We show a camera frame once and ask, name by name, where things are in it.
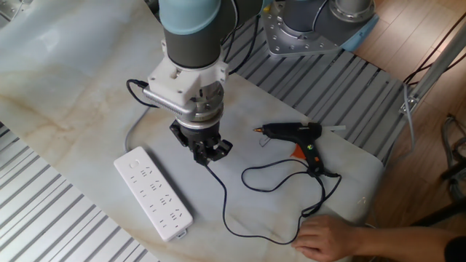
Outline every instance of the electrical outlet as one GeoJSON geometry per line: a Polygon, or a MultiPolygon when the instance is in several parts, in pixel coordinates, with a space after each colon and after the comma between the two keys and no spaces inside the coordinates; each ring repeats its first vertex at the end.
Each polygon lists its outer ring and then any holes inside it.
{"type": "Polygon", "coordinates": [[[144,149],[133,149],[114,165],[163,241],[183,237],[192,216],[144,149]]]}

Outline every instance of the orange trigger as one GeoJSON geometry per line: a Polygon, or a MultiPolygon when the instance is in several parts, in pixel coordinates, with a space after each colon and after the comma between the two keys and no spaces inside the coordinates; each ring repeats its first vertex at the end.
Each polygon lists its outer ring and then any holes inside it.
{"type": "Polygon", "coordinates": [[[298,144],[296,144],[294,152],[291,154],[291,156],[294,156],[298,159],[306,160],[306,156],[304,155],[303,151],[301,150],[301,147],[298,146],[298,144]]]}

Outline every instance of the human hand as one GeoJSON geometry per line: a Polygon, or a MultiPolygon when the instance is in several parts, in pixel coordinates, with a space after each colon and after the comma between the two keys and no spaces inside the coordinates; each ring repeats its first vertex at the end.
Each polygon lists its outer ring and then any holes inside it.
{"type": "Polygon", "coordinates": [[[303,222],[291,246],[312,260],[333,262],[354,255],[359,244],[358,228],[322,215],[303,222]]]}

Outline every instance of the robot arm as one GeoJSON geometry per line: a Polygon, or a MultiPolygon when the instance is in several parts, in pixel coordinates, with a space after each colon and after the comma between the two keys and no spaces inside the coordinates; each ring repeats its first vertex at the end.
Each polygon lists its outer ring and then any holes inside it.
{"type": "Polygon", "coordinates": [[[224,110],[222,84],[229,75],[220,40],[271,2],[159,1],[165,57],[149,76],[149,88],[143,92],[156,105],[175,114],[170,129],[199,164],[219,160],[232,148],[218,133],[224,110]]]}

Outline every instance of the white tabletop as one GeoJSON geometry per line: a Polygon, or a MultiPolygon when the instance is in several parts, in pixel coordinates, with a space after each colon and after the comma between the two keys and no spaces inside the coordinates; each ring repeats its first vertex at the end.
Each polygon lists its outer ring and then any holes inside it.
{"type": "MultiPolygon", "coordinates": [[[[125,81],[145,79],[162,59],[161,25],[142,1],[36,4],[44,8],[0,31],[0,54],[6,58],[0,62],[0,121],[163,262],[307,261],[289,246],[231,235],[221,221],[222,188],[168,129],[173,115],[151,110],[131,144],[152,154],[194,216],[183,239],[163,242],[113,166],[123,154],[126,132],[144,110],[127,93],[125,81]]],[[[317,182],[296,176],[263,194],[246,189],[240,174],[246,167],[288,158],[294,149],[274,140],[260,147],[254,127],[309,119],[238,75],[225,90],[221,135],[234,147],[210,167],[229,190],[228,223],[238,233],[287,241],[300,210],[319,199],[317,182]]],[[[382,163],[327,130],[317,146],[326,167],[343,175],[320,213],[362,223],[382,163]]],[[[248,182],[269,188],[301,169],[284,164],[251,173],[248,182]]],[[[336,182],[323,180],[328,191],[336,182]]]]}

